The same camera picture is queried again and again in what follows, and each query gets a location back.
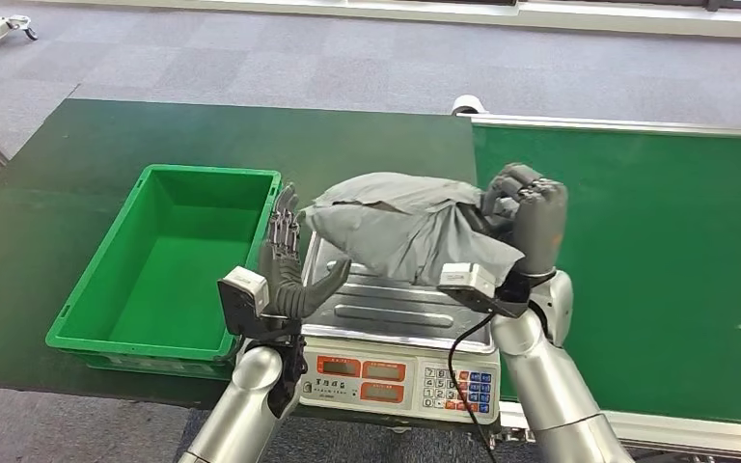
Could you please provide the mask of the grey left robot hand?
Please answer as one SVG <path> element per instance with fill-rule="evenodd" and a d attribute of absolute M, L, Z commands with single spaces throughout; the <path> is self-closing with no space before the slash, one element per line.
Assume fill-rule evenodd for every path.
<path fill-rule="evenodd" d="M 268 291 L 262 312 L 288 319 L 304 319 L 314 314 L 346 283 L 351 268 L 350 259 L 339 259 L 318 282 L 310 286 L 302 283 L 297 204 L 295 187 L 289 183 L 275 200 L 259 263 L 259 273 L 267 280 Z"/>

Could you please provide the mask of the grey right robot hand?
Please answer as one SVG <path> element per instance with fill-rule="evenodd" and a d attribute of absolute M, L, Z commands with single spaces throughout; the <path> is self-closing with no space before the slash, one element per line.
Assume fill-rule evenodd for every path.
<path fill-rule="evenodd" d="M 523 254 L 515 269 L 536 277 L 555 269 L 567 204 L 565 185 L 525 164 L 511 163 L 484 190 L 480 210 L 492 230 Z"/>

